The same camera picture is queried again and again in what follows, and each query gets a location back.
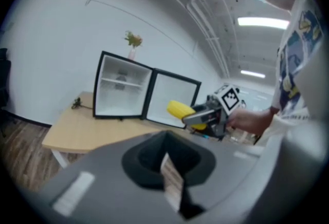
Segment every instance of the hand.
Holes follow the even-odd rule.
[[[235,127],[248,133],[262,135],[273,119],[270,109],[265,111],[249,111],[235,109],[228,118],[226,127]]]

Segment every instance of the yellow object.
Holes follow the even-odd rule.
[[[177,117],[180,120],[187,115],[191,115],[195,113],[195,110],[193,110],[193,108],[177,101],[170,101],[167,106],[167,111],[171,115]],[[205,123],[201,123],[201,124],[193,124],[191,125],[191,127],[197,130],[204,130],[206,129],[207,125]]]

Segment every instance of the wooden floor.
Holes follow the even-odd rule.
[[[21,120],[3,126],[6,137],[0,135],[3,164],[13,181],[31,191],[39,188],[61,169],[50,149],[41,146],[48,128]],[[70,162],[82,155],[65,154]]]

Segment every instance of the gray surface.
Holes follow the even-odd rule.
[[[328,140],[322,128],[315,122],[295,127],[285,137],[270,138],[264,149],[191,135],[192,142],[215,154],[216,167],[204,184],[189,188],[192,200],[207,211],[188,222],[268,223],[267,216],[272,214],[273,221],[287,213],[312,186],[327,160]],[[80,171],[88,171],[96,180],[73,219],[83,223],[187,222],[172,210],[163,192],[138,187],[122,169],[125,151],[150,137],[140,136],[90,152],[60,171],[40,196],[51,203]]]

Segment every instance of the vase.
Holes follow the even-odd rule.
[[[129,52],[128,59],[129,60],[134,60],[136,56],[136,48],[132,48],[132,50]]]

